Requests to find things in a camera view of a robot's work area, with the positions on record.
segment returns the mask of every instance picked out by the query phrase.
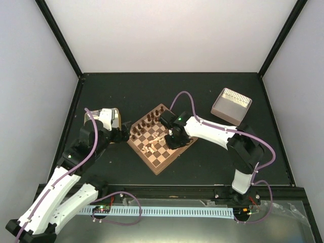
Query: white wall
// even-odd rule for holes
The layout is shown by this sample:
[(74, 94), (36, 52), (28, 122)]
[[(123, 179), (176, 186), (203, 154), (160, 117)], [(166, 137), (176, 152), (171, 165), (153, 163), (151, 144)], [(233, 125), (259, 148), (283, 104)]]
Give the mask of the white wall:
[(265, 75), (298, 186), (324, 238), (324, 2), (308, 1)]
[(83, 72), (258, 72), (296, 0), (47, 0)]
[(77, 78), (34, 0), (0, 1), (0, 241), (46, 182)]

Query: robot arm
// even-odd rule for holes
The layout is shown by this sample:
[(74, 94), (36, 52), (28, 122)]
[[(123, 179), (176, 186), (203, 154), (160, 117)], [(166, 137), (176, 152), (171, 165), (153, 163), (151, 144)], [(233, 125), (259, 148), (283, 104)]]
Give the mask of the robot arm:
[[(92, 150), (95, 138), (94, 127), (92, 121), (88, 120), (80, 129), (79, 138), (63, 152), (51, 179), (36, 201), (18, 220), (10, 220), (6, 225), (6, 229), (14, 236), (17, 236), (19, 230), (24, 227), (20, 236), (21, 242), (54, 242), (62, 227), (80, 209), (98, 197), (106, 195), (107, 183), (92, 177), (75, 195), (62, 203), (73, 185), (80, 180), (85, 171), (94, 164), (111, 142), (119, 143), (129, 139), (131, 124), (123, 124), (119, 129), (120, 121), (117, 109), (103, 109), (100, 114), (94, 115), (94, 118), (98, 129), (95, 153), (85, 164), (53, 186), (58, 178), (80, 164)], [(42, 203), (39, 203), (43, 196), (45, 198)]]
[(165, 140), (170, 149), (183, 147), (190, 142), (190, 137), (198, 137), (216, 143), (228, 150), (235, 167), (232, 188), (240, 194), (247, 192), (250, 187), (254, 168), (262, 158), (264, 149), (258, 142), (251, 138), (240, 136), (233, 132), (215, 129), (208, 125), (253, 134), (250, 127), (246, 125), (229, 127), (199, 118), (200, 121), (204, 122), (202, 124), (187, 112), (177, 116), (168, 110), (161, 114), (159, 120), (169, 129), (169, 134), (165, 136)]

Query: black metal frame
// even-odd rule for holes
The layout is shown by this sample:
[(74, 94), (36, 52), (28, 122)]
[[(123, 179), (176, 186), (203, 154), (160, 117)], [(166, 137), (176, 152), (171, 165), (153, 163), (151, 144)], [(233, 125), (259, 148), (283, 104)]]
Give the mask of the black metal frame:
[[(60, 31), (60, 28), (58, 27), (53, 15), (51, 14), (51, 11), (49, 10), (46, 1), (45, 0), (35, 0), (37, 3), (39, 9), (43, 13), (48, 25), (50, 26), (53, 34), (55, 35), (57, 41), (59, 42), (62, 50), (64, 51), (67, 59), (69, 60), (72, 68), (74, 69), (77, 77), (79, 78), (75, 93), (73, 96), (73, 100), (69, 109), (69, 113), (66, 119), (66, 123), (64, 125), (64, 130), (61, 136), (61, 139), (59, 141), (59, 145), (57, 148), (57, 152), (55, 154), (55, 158), (53, 161), (53, 165), (51, 168), (50, 176), (53, 174), (54, 168), (56, 166), (57, 161), (61, 157), (65, 144), (66, 144), (66, 139), (68, 137), (68, 133), (73, 121), (73, 117), (75, 114), (76, 106), (80, 97), (80, 94), (82, 92), (82, 88), (84, 85), (84, 74), (82, 73), (81, 69), (79, 68), (66, 40), (64, 39), (64, 36), (62, 32)], [(262, 77), (266, 73), (267, 69), (269, 68), (271, 62), (273, 61), (275, 55), (277, 54), (278, 50), (280, 49), (281, 45), (283, 44), (285, 38), (289, 34), (292, 26), (294, 25), (296, 19), (298, 18), (299, 14), (301, 13), (303, 7), (307, 3), (307, 0), (297, 0), (294, 8), (292, 9), (287, 21), (285, 22), (280, 34), (278, 35), (274, 45), (272, 46), (266, 60), (264, 61), (260, 71), (258, 72), (259, 80), (262, 84), (263, 90), (265, 95), (266, 90), (263, 84)], [(274, 115), (268, 100), (268, 97), (266, 95), (266, 100), (269, 106), (269, 109), (271, 111), (271, 116), (273, 121), (275, 122)], [(280, 146), (283, 149), (283, 144), (281, 139), (279, 140)], [(322, 239), (319, 234), (318, 227), (316, 225), (314, 215), (312, 213), (311, 207), (309, 205), (309, 201), (307, 199), (307, 195), (305, 193), (304, 188), (298, 188), (295, 187), (295, 180), (290, 168), (290, 165), (288, 163), (287, 156), (285, 154), (285, 160), (287, 161), (287, 174), (290, 177), (292, 181), (291, 186), (272, 186), (272, 193), (273, 193), (273, 199), (274, 200), (300, 200), (303, 202), (309, 223), (311, 225), (311, 230), (313, 232), (315, 241), (317, 243), (321, 243)], [(39, 196), (41, 191), (44, 188), (44, 184), (39, 185), (37, 189), (37, 193), (35, 198)], [(77, 192), (80, 189), (81, 185), (76, 185), (74, 186), (67, 197), (70, 197), (73, 195), (75, 192)], [(125, 190), (133, 195), (137, 196), (138, 198), (181, 198), (181, 199), (212, 199), (218, 202), (219, 204), (227, 204), (227, 205), (232, 205), (232, 201), (228, 200), (227, 198), (222, 198), (222, 195), (225, 195), (229, 190), (229, 186), (120, 186), (120, 185), (110, 185), (109, 191), (110, 192), (116, 192), (120, 190)], [(218, 199), (215, 199), (215, 194), (219, 194), (220, 197)], [(251, 187), (249, 191), (250, 195), (255, 195), (258, 194), (260, 195), (260, 199), (267, 199), (269, 200), (269, 191), (267, 187), (264, 186), (258, 186), (258, 187)]]

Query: wooden chessboard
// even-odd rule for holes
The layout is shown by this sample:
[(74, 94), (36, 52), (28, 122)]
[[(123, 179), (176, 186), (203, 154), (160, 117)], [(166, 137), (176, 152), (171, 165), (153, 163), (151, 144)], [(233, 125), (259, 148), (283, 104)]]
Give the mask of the wooden chessboard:
[(163, 171), (169, 164), (171, 164), (180, 154), (182, 154), (197, 140), (197, 138), (192, 138), (192, 142), (187, 146), (172, 150), (168, 149), (165, 140), (162, 139), (161, 141), (153, 142), (156, 152), (152, 153), (151, 151), (143, 151), (142, 148), (144, 146), (151, 146), (149, 141), (154, 139), (154, 135), (156, 133), (158, 133), (159, 136), (163, 137), (166, 134), (169, 134), (169, 130), (157, 121), (160, 114), (162, 113), (161, 110), (164, 111), (168, 109), (163, 104), (160, 104), (153, 110), (149, 111), (137, 122), (135, 122), (132, 125), (130, 139), (127, 142), (156, 175)]

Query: black mat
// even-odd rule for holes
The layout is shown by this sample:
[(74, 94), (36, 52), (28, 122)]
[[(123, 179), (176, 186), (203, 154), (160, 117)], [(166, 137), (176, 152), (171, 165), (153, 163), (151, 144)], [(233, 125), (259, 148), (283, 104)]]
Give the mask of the black mat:
[[(69, 132), (67, 145), (77, 138), (84, 121), (84, 107), (90, 110), (116, 107), (123, 122), (137, 121), (163, 103), (169, 107), (182, 90), (194, 98), (197, 115), (213, 122), (225, 121), (210, 113), (216, 98), (229, 88), (253, 100), (244, 122), (277, 153), (274, 164), (261, 170), (256, 179), (271, 185), (289, 185), (287, 167), (268, 109), (265, 95), (256, 73), (102, 73), (86, 74), (85, 84)], [(189, 98), (180, 97), (173, 112), (191, 111)], [(271, 159), (266, 151), (261, 163)], [(232, 183), (235, 169), (227, 150), (199, 139), (185, 153), (156, 176), (127, 144), (112, 144), (87, 171), (105, 178), (110, 184), (130, 185), (215, 185)]]

